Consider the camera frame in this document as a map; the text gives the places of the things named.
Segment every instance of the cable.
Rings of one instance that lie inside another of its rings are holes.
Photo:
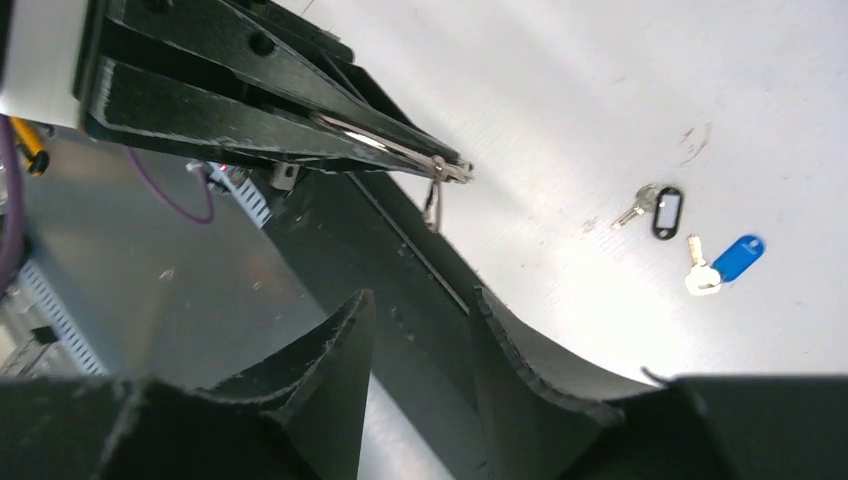
[[[20,267],[24,249],[24,185],[9,117],[0,115],[0,163],[6,170],[6,219],[0,250],[0,298]]]
[[[162,189],[159,188],[158,185],[153,181],[150,175],[147,173],[147,170],[141,165],[141,161],[138,159],[138,155],[136,155],[135,150],[132,147],[124,147],[124,150],[127,152],[127,157],[132,162],[135,167],[135,171],[138,173],[138,176],[141,177],[141,181],[147,186],[147,188],[153,193],[153,196],[158,198],[162,203],[167,205],[171,210],[175,211],[181,217],[191,220],[194,223],[200,225],[209,225],[215,220],[215,205],[212,202],[212,192],[209,191],[209,188],[206,186],[206,174],[203,172],[203,168],[200,164],[189,164],[186,168],[189,171],[194,171],[194,174],[197,175],[197,179],[200,181],[200,188],[203,189],[203,194],[206,197],[206,209],[209,213],[205,217],[198,217],[194,214],[191,214],[182,207],[177,205],[173,200],[171,200]]]
[[[655,382],[658,385],[662,385],[664,387],[667,387],[669,384],[671,384],[671,380],[669,380],[668,378],[663,378],[663,377],[657,375],[656,373],[648,370],[648,367],[642,367],[640,370],[642,371],[642,375],[648,377],[648,379],[650,379],[651,381]]]

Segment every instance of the white table surface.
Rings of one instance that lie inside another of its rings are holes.
[[[315,0],[303,14],[475,163],[473,184],[446,190],[444,235],[531,326],[635,379],[848,370],[848,3]],[[426,182],[396,178],[423,199]],[[651,182],[684,191],[680,234],[610,231]],[[747,233],[767,251],[695,298],[689,233],[708,259]]]

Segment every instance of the blue key tag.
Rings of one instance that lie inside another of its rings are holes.
[[[742,275],[766,251],[763,239],[756,235],[743,235],[719,256],[712,267],[721,274],[722,281],[732,282]]]

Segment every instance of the silver key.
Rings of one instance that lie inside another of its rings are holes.
[[[684,281],[686,289],[696,296],[718,292],[721,289],[721,274],[704,260],[699,236],[689,235],[689,253],[692,255],[692,269]]]
[[[627,224],[630,220],[641,216],[645,213],[653,213],[657,208],[657,196],[659,195],[659,189],[655,184],[645,185],[640,188],[638,192],[636,192],[636,201],[633,202],[633,205],[624,212],[623,215],[618,217],[618,219],[612,222],[610,228],[613,230],[618,230]]]

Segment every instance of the black key tag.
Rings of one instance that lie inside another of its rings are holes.
[[[670,240],[677,235],[680,225],[680,212],[683,210],[683,192],[666,187],[657,196],[657,208],[654,210],[654,223],[651,231],[660,240]]]

